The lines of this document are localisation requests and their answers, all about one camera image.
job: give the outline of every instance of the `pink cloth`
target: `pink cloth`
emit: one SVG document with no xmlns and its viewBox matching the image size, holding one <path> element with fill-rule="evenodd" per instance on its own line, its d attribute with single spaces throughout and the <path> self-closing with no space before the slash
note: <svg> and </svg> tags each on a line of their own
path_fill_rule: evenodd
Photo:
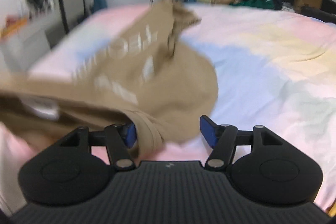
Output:
<svg viewBox="0 0 336 224">
<path fill-rule="evenodd" d="M 23 139 L 0 123 L 0 209 L 7 215 L 26 204 L 17 176 L 23 164 L 35 155 L 36 151 Z"/>
</svg>

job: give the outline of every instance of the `ribbed black plate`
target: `ribbed black plate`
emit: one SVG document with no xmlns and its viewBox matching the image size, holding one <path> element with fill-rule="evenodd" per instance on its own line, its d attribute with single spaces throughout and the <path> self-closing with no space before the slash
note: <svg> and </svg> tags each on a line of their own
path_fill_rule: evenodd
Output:
<svg viewBox="0 0 336 224">
<path fill-rule="evenodd" d="M 200 162 L 142 162 L 118 173 L 95 198 L 70 207 L 28 204 L 16 224 L 325 224 L 313 203 L 291 208 L 257 204 L 239 194 L 222 173 Z"/>
</svg>

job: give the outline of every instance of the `round black pad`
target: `round black pad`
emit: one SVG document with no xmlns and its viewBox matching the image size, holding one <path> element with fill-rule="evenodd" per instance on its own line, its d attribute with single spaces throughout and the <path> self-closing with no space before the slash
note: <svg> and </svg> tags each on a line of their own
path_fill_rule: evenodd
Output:
<svg viewBox="0 0 336 224">
<path fill-rule="evenodd" d="M 236 161 L 231 179 L 252 200 L 292 205 L 313 201 L 323 175 L 319 165 L 296 148 L 264 146 Z"/>
<path fill-rule="evenodd" d="M 19 184 L 30 202 L 64 206 L 96 196 L 109 178 L 109 167 L 99 158 L 72 148 L 54 148 L 21 168 Z"/>
</svg>

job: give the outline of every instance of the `bed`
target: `bed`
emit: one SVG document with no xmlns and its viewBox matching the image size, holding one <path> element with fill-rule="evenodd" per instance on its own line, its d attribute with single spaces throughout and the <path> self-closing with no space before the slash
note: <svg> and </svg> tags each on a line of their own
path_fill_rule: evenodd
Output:
<svg viewBox="0 0 336 224">
<path fill-rule="evenodd" d="M 182 40 L 213 64 L 219 87 L 210 116 L 240 130 L 263 124 L 313 158 L 324 179 L 315 203 L 336 197 L 336 25 L 289 12 L 187 5 L 201 23 Z M 75 69 L 148 9 L 128 6 L 96 13 L 30 70 L 31 77 L 71 81 Z M 249 153 L 239 147 L 235 158 Z M 200 160 L 211 150 L 199 136 L 142 159 Z M 107 161 L 105 151 L 93 154 Z"/>
</svg>

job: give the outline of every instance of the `white cabinet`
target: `white cabinet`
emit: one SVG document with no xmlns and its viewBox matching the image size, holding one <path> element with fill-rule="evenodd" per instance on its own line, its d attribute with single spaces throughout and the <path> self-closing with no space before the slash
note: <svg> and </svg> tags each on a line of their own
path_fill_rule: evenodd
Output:
<svg viewBox="0 0 336 224">
<path fill-rule="evenodd" d="M 38 19 L 28 23 L 19 29 L 16 34 L 0 41 L 0 73 L 26 72 L 29 68 L 50 51 L 50 43 L 47 39 L 49 30 L 55 26 L 63 26 L 59 10 L 42 15 Z M 59 33 L 52 31 L 52 36 L 61 40 L 65 35 L 63 28 L 57 28 Z"/>
</svg>

